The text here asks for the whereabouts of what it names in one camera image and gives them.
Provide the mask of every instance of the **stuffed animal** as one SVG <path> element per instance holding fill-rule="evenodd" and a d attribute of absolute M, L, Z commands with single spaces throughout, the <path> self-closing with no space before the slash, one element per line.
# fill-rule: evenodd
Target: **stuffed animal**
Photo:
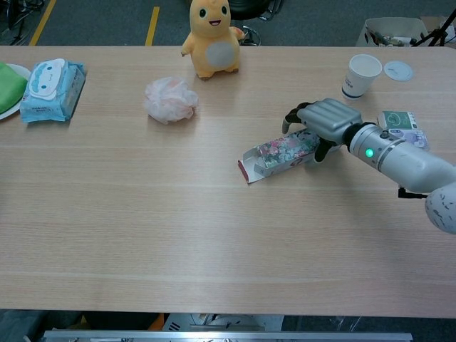
<path fill-rule="evenodd" d="M 182 47 L 182 56 L 190 54 L 197 75 L 210 79 L 217 71 L 239 70 L 239 39 L 242 30 L 230 27 L 228 0 L 193 0 L 190 7 L 191 32 Z"/>

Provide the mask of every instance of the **white plate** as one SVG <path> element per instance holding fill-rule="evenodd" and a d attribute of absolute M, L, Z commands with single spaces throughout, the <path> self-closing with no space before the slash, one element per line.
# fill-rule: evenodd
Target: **white plate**
<path fill-rule="evenodd" d="M 7 64 L 11 69 L 16 71 L 16 73 L 22 77 L 24 77 L 26 80 L 30 78 L 30 70 L 27 68 L 24 68 L 23 66 L 18 66 L 16 64 Z M 21 101 L 22 98 L 17 101 L 17 104 L 15 104 L 13 107 L 9 108 L 6 112 L 3 112 L 0 114 L 0 120 L 9 117 L 10 115 L 13 115 L 15 112 L 19 110 L 19 107 L 21 106 Z"/>

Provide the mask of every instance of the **crumpled white plastic bag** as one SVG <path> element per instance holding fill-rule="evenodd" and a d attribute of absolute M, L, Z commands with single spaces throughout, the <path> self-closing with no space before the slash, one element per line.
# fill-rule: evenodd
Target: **crumpled white plastic bag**
<path fill-rule="evenodd" d="M 166 77 L 147 85 L 144 108 L 157 121 L 167 125 L 170 121 L 190 119 L 198 106 L 198 95 L 188 88 L 181 77 Z"/>

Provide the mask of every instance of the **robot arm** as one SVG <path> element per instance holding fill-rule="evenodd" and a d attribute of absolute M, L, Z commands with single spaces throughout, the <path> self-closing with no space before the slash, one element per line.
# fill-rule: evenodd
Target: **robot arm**
<path fill-rule="evenodd" d="M 363 123 L 357 110 L 334 99 L 302 103 L 286 116 L 283 133 L 291 123 L 303 123 L 320 137 L 316 162 L 322 162 L 331 147 L 347 145 L 350 154 L 401 187 L 418 194 L 430 193 L 425 203 L 430 221 L 441 230 L 456 234 L 456 168 L 449 162 L 374 123 Z"/>

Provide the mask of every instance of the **paper cup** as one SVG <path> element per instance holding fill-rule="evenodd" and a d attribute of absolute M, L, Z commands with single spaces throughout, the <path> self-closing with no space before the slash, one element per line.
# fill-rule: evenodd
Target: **paper cup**
<path fill-rule="evenodd" d="M 356 55 L 348 64 L 348 72 L 342 84 L 345 98 L 356 100 L 369 89 L 373 80 L 382 72 L 380 61 L 371 55 Z"/>

